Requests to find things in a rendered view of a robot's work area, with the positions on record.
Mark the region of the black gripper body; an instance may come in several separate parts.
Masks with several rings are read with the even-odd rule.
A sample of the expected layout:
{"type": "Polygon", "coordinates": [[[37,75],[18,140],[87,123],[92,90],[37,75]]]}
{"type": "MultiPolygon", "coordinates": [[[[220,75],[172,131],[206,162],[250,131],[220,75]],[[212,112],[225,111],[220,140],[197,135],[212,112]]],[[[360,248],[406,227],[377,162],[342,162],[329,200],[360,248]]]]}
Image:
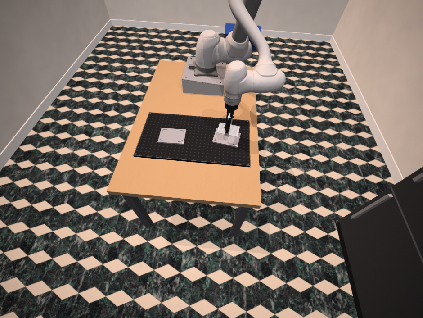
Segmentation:
{"type": "Polygon", "coordinates": [[[239,107],[239,104],[238,104],[238,105],[236,105],[236,106],[231,106],[231,105],[227,105],[227,104],[225,103],[225,108],[228,110],[228,115],[229,115],[229,113],[230,113],[230,116],[232,116],[232,112],[233,112],[233,111],[235,111],[235,110],[237,110],[237,109],[238,109],[238,107],[239,107]]]}

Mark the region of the black perforated breadboard plate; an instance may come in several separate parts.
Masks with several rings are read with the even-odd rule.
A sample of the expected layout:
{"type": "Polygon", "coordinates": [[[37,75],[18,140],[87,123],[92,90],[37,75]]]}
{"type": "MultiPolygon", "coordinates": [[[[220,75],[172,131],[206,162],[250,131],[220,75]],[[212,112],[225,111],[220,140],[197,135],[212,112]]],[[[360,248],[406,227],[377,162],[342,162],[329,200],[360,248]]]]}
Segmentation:
{"type": "Polygon", "coordinates": [[[149,112],[134,157],[250,167],[250,122],[240,126],[238,147],[213,143],[216,128],[226,118],[149,112]],[[161,128],[186,129],[184,145],[158,143],[161,128]]]}

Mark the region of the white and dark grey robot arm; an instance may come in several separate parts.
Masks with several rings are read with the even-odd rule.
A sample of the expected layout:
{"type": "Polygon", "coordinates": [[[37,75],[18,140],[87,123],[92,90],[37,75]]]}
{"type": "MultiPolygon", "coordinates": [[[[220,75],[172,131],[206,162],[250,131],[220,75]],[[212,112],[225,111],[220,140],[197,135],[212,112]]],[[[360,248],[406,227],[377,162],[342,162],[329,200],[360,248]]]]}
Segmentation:
{"type": "Polygon", "coordinates": [[[213,30],[203,31],[196,46],[196,61],[189,64],[194,76],[218,77],[216,64],[229,63],[224,78],[224,102],[236,106],[245,93],[269,93],[281,89],[285,74],[272,62],[269,45],[254,22],[262,0],[228,0],[236,19],[234,30],[225,39],[213,30]],[[256,47],[259,60],[254,70],[248,70],[244,61],[256,47]]]}

